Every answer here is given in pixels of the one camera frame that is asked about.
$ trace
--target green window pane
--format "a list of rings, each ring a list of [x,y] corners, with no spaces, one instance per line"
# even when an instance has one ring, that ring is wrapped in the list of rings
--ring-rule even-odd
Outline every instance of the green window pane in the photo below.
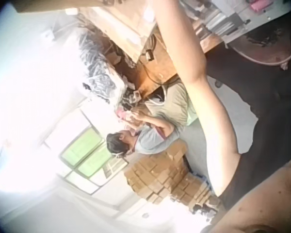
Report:
[[[111,154],[108,151],[107,147],[97,149],[85,160],[83,164],[79,167],[79,171],[82,172],[85,176],[90,177],[96,171],[98,171],[104,164],[111,158]]]
[[[126,165],[127,162],[124,159],[111,158],[90,180],[102,186]]]
[[[62,157],[71,165],[75,166],[100,142],[101,137],[92,128],[90,128],[62,154]]]

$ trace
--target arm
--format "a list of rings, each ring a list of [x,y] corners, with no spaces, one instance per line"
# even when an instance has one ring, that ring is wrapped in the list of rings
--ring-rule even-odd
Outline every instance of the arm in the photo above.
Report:
[[[137,125],[129,122],[128,120],[122,120],[123,122],[125,122],[125,124],[127,124],[129,127],[131,127],[132,129],[134,129],[135,131],[139,128]]]
[[[175,126],[167,120],[148,116],[141,111],[132,112],[132,116],[136,120],[142,120],[144,122],[150,123],[156,127],[159,127],[164,133],[165,137],[168,137],[175,129]]]
[[[240,159],[233,126],[207,81],[206,57],[179,1],[155,0],[152,6],[168,53],[202,125],[210,182],[219,196],[230,183]]]

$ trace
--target hand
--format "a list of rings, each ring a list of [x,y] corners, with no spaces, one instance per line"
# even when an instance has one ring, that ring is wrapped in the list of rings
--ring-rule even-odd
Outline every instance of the hand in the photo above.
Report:
[[[143,121],[144,120],[144,118],[146,117],[146,114],[144,114],[142,111],[140,111],[140,110],[135,110],[135,111],[132,111],[131,112],[131,116],[133,117],[133,118],[135,118],[136,120],[141,120],[141,121]]]

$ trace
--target person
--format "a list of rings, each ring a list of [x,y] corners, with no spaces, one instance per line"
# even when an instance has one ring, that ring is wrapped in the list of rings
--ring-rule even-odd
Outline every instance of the person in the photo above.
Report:
[[[188,119],[188,94],[181,81],[173,81],[166,88],[163,106],[153,101],[146,101],[145,105],[151,116],[142,111],[132,111],[131,116],[145,124],[139,129],[135,124],[123,120],[127,125],[137,131],[123,130],[107,135],[107,148],[116,157],[137,152],[141,154],[156,154],[166,150],[187,124]]]
[[[281,100],[258,120],[253,146],[240,155],[227,111],[208,83],[206,57],[179,1],[150,3],[203,128],[212,188],[228,209],[207,231],[291,232],[291,99]]]

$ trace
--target white wall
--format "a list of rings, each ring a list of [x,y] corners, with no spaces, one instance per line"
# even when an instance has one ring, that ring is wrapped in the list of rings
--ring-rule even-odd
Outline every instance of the white wall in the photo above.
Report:
[[[17,14],[10,4],[3,8],[0,14],[0,138],[30,145],[83,99],[75,88],[77,71],[61,53],[61,40],[44,44],[41,36],[46,29],[60,28],[72,20],[64,13]]]

